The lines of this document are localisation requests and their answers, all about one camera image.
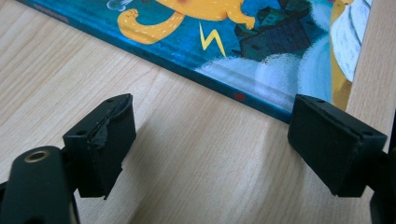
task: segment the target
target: red mark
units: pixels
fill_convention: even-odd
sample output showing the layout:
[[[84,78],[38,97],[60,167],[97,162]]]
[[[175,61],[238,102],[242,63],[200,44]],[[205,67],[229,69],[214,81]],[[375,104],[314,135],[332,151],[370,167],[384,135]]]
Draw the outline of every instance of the red mark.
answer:
[[[247,97],[245,96],[244,93],[234,93],[233,94],[233,98],[235,98],[235,100],[239,100],[239,101],[243,101],[245,100]]]

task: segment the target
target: book spine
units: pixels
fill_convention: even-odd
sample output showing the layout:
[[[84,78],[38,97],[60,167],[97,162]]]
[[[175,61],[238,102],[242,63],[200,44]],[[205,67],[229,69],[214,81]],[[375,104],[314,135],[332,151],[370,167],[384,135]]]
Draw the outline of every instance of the book spine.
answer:
[[[204,76],[190,68],[180,66],[179,64],[174,63],[171,60],[167,60],[144,49],[141,49],[137,45],[132,44],[131,41],[126,39],[126,37],[123,37],[120,34],[116,34],[115,32],[111,32],[111,29],[109,29],[108,27],[99,28],[98,26],[92,25],[92,21],[88,21],[88,18],[82,18],[76,13],[69,13],[63,9],[58,10],[57,8],[51,6],[48,3],[41,3],[41,0],[17,1],[25,4],[28,7],[32,7],[44,14],[47,14],[48,16],[58,21],[67,23],[68,25],[96,38],[99,38],[113,46],[124,49],[142,59],[155,63],[163,68],[168,69],[169,71],[177,73],[180,76],[183,76],[213,91],[216,91],[231,99],[234,99],[235,101],[257,109],[262,113],[267,114],[275,119],[279,119],[286,123],[289,123],[290,121],[291,113],[289,111],[277,108],[274,105],[270,105],[246,92],[237,90],[226,84],[220,83],[219,81],[211,77]]]

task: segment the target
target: wooden surface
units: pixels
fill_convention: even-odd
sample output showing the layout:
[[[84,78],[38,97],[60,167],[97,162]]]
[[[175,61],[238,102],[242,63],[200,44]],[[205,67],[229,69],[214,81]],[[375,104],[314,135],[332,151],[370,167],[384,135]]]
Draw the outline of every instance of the wooden surface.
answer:
[[[396,1],[374,0],[347,111],[388,134]],[[130,92],[138,137],[109,198],[82,223],[369,223],[288,145],[288,125],[10,0],[0,0],[0,181],[22,152]]]

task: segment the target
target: book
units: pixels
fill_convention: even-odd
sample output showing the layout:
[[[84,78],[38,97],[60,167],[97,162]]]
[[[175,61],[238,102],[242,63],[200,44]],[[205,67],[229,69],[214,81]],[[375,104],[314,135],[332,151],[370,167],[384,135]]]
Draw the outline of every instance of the book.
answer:
[[[345,108],[371,0],[18,0],[289,122],[296,93]]]

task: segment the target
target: yellow lightning bolt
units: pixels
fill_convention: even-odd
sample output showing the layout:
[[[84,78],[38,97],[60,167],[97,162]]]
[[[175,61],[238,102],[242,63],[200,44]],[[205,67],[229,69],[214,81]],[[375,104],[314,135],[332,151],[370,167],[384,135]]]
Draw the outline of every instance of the yellow lightning bolt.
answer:
[[[225,57],[224,47],[222,46],[219,32],[216,29],[212,30],[212,32],[210,32],[210,34],[207,37],[207,39],[205,39],[204,38],[204,32],[202,31],[201,23],[199,23],[199,32],[200,32],[200,35],[201,35],[202,48],[204,50],[206,50],[207,46],[209,46],[210,43],[212,43],[213,39],[216,39],[216,42],[218,43],[219,49],[220,49],[222,55]]]

